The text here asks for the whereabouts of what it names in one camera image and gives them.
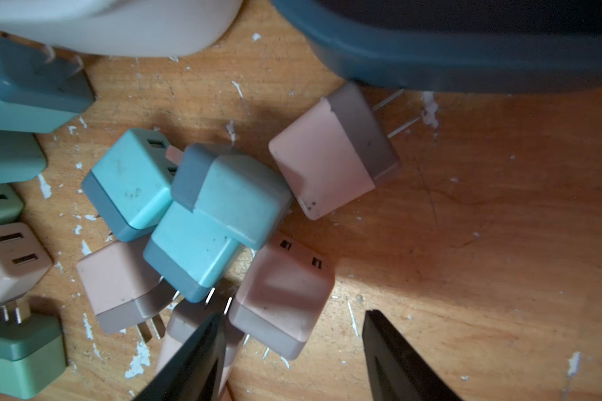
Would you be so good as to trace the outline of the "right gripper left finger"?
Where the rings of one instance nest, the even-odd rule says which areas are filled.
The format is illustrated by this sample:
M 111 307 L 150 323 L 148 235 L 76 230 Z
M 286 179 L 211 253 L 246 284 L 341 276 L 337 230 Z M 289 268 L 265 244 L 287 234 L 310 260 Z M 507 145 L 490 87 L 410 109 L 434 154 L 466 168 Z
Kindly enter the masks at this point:
M 225 350 L 223 316 L 214 313 L 135 400 L 218 400 Z

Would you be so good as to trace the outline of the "blue plug top pile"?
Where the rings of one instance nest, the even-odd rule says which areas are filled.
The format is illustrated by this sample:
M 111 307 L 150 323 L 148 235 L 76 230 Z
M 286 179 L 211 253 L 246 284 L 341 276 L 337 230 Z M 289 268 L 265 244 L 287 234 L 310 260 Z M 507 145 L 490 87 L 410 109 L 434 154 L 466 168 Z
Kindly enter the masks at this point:
M 292 203 L 282 175 L 230 145 L 171 145 L 166 158 L 177 165 L 172 199 L 254 250 L 272 237 Z

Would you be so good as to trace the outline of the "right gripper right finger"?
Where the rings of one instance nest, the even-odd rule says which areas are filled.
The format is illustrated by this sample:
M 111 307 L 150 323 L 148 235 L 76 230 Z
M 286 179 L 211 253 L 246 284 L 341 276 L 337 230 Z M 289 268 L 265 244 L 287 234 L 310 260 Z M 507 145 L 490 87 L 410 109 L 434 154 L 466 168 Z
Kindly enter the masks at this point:
M 372 399 L 461 400 L 381 311 L 366 312 L 362 338 Z

